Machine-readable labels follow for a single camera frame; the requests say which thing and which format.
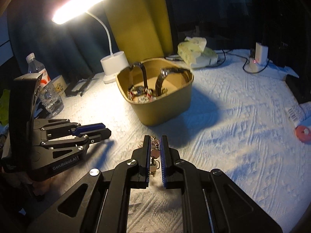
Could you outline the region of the brown strap wristwatch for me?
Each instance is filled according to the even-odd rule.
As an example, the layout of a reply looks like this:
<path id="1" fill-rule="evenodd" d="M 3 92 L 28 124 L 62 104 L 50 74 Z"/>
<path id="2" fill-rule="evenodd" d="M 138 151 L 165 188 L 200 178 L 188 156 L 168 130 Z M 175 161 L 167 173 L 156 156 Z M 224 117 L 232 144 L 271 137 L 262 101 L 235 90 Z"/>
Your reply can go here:
<path id="1" fill-rule="evenodd" d="M 161 96 L 162 93 L 162 88 L 164 81 L 167 80 L 169 75 L 171 74 L 181 74 L 183 77 L 186 78 L 187 81 L 190 81 L 189 79 L 189 74 L 190 70 L 185 69 L 185 68 L 180 68 L 180 67 L 164 67 L 160 69 L 160 74 L 158 75 L 155 83 L 155 92 L 156 96 Z"/>

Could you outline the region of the dark teal curtain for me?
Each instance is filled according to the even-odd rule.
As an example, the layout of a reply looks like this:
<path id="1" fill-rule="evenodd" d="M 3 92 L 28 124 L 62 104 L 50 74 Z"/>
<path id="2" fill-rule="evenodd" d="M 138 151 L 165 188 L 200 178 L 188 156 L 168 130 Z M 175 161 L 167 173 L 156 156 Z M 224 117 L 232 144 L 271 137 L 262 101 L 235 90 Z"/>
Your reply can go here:
<path id="1" fill-rule="evenodd" d="M 86 79 L 101 73 L 101 65 L 86 60 L 83 41 L 72 26 L 57 25 L 51 18 L 58 0 L 12 0 L 7 9 L 8 35 L 21 72 L 27 73 L 27 55 L 34 53 L 50 76 Z"/>

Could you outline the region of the white tube with barcode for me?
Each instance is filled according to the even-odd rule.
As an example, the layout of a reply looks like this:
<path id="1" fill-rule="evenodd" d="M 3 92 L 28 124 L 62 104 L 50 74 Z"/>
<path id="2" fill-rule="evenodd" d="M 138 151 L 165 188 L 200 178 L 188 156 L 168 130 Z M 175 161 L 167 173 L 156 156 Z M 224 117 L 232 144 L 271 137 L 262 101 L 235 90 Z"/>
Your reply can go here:
<path id="1" fill-rule="evenodd" d="M 310 102 L 295 104 L 292 107 L 285 108 L 285 110 L 295 127 L 299 125 L 310 126 Z"/>

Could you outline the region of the white textured table cloth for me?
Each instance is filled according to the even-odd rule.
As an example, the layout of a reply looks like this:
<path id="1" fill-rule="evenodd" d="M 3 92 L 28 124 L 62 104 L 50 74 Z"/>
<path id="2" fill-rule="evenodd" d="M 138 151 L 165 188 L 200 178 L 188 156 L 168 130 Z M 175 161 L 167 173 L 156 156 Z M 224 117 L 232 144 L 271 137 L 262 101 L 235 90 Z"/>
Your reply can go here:
<path id="1" fill-rule="evenodd" d="M 310 144 L 297 139 L 285 110 L 295 97 L 279 79 L 245 73 L 247 56 L 236 50 L 219 67 L 195 70 L 190 108 L 155 127 L 141 124 L 117 84 L 105 84 L 102 74 L 84 96 L 65 98 L 59 118 L 104 123 L 112 135 L 52 179 L 36 214 L 90 169 L 109 170 L 128 159 L 145 135 L 167 135 L 181 158 L 199 169 L 224 171 L 284 232 L 310 232 Z"/>

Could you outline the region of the yellow storage box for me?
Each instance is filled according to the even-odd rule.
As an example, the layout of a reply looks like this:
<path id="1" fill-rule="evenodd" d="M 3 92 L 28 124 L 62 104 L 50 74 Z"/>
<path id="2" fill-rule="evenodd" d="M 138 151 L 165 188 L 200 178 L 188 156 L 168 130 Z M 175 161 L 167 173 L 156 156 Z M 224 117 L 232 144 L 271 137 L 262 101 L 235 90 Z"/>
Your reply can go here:
<path id="1" fill-rule="evenodd" d="M 116 77 L 121 94 L 147 126 L 162 124 L 186 111 L 193 81 L 189 69 L 163 58 L 136 62 Z"/>

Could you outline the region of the small red round lid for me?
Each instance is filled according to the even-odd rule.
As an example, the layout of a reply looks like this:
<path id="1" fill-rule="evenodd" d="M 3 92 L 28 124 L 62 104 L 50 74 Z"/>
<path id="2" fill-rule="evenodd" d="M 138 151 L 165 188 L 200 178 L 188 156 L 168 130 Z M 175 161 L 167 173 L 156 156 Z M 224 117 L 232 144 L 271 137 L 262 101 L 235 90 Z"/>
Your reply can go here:
<path id="1" fill-rule="evenodd" d="M 311 141 L 311 131 L 309 127 L 299 125 L 295 128 L 296 137 L 303 143 Z"/>

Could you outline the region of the yellow tissue pack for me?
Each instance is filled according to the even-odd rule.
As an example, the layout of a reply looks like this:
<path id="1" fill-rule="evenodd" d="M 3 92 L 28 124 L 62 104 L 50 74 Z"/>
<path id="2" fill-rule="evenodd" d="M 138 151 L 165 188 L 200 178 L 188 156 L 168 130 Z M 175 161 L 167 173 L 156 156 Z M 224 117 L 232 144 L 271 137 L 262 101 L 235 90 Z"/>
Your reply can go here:
<path id="1" fill-rule="evenodd" d="M 178 55 L 191 68 L 215 67 L 218 54 L 207 47 L 204 37 L 186 37 L 178 44 Z"/>

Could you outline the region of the white cartoon mug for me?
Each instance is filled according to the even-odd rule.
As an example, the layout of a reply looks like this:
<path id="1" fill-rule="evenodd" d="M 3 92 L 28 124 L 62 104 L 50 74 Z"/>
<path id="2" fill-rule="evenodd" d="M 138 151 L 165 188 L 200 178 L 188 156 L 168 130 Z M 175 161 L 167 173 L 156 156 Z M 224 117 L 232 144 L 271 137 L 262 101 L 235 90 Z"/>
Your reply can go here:
<path id="1" fill-rule="evenodd" d="M 54 86 L 55 91 L 61 96 L 65 96 L 65 90 L 67 88 L 67 84 L 62 75 L 57 76 L 52 79 L 52 84 Z"/>

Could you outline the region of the yellow curtain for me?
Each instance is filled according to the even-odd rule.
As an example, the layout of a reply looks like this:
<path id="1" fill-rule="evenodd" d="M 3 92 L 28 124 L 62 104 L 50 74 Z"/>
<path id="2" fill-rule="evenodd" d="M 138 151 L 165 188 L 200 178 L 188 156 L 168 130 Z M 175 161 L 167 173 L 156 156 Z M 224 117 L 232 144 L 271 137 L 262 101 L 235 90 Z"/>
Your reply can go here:
<path id="1" fill-rule="evenodd" d="M 129 62 L 173 53 L 166 0 L 107 0 L 105 12 Z"/>

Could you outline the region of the white LED desk lamp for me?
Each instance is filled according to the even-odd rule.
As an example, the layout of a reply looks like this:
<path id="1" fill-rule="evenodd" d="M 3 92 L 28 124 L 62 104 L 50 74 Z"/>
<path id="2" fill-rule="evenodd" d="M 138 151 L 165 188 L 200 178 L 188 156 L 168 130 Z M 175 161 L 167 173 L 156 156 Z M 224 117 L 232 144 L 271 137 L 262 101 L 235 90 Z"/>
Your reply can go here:
<path id="1" fill-rule="evenodd" d="M 106 0 L 61 0 L 52 15 L 57 25 L 72 26 L 83 41 L 82 53 L 86 60 L 101 65 L 105 84 L 116 81 L 116 76 L 128 67 L 125 53 L 119 50 L 112 33 L 107 13 Z"/>

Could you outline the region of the white charger power strip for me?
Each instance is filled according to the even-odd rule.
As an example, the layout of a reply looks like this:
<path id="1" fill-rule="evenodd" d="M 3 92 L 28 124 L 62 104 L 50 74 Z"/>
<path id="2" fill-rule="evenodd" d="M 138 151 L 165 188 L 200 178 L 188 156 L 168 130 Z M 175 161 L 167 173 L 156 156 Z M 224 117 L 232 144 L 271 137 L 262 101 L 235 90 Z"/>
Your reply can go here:
<path id="1" fill-rule="evenodd" d="M 287 75 L 296 78 L 299 76 L 290 67 L 279 67 L 268 59 L 268 47 L 256 43 L 255 57 L 250 57 L 250 62 L 244 68 L 248 74 L 262 75 L 284 81 Z"/>

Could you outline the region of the clear plastic water bottle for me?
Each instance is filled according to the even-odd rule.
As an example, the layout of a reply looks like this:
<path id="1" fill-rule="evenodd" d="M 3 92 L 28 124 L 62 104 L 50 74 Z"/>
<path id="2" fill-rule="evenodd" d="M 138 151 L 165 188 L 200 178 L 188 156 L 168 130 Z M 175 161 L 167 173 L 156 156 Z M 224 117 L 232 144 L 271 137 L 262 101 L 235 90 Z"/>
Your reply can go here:
<path id="1" fill-rule="evenodd" d="M 56 92 L 45 66 L 35 58 L 34 53 L 30 53 L 26 57 L 26 61 L 28 63 L 28 73 L 42 74 L 39 98 L 43 106 L 52 116 L 58 115 L 63 110 L 64 104 L 60 95 Z"/>

